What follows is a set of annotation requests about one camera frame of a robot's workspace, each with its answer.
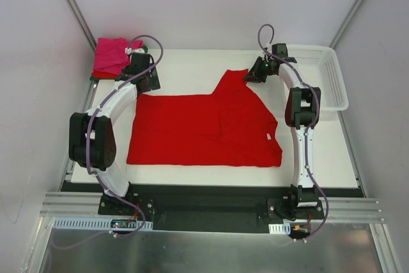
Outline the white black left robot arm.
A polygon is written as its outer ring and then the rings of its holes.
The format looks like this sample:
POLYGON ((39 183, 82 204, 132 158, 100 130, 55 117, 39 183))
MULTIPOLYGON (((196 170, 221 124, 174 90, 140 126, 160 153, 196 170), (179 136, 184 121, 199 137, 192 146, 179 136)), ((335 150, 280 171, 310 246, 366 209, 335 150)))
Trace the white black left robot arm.
POLYGON ((160 89, 153 56, 128 49, 130 64, 115 78, 99 103, 84 113, 73 113, 69 122, 68 155, 103 188, 102 202, 115 213, 136 220, 140 210, 132 186, 116 160, 113 126, 122 112, 142 93, 160 89))

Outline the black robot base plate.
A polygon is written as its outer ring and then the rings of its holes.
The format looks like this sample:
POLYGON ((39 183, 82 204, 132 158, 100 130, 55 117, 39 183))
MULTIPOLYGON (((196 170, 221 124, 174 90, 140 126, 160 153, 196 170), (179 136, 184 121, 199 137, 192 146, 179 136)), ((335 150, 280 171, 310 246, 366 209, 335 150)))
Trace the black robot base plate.
POLYGON ((316 189, 132 184, 126 203, 103 193, 98 214, 152 222, 154 230, 267 233, 285 220, 321 221, 324 207, 316 189))

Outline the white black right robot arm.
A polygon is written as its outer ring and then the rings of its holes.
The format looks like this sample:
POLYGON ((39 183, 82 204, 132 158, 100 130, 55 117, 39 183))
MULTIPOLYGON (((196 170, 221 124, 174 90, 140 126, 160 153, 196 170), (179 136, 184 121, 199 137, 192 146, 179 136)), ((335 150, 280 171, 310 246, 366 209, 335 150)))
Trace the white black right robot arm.
POLYGON ((274 213, 294 221, 319 206, 320 190, 313 175, 313 137, 320 117, 321 91, 303 80, 285 43, 261 50, 263 55, 256 59, 244 80, 261 83, 268 76, 277 75, 289 91, 284 120, 293 139, 294 177, 288 197, 274 205, 274 213))

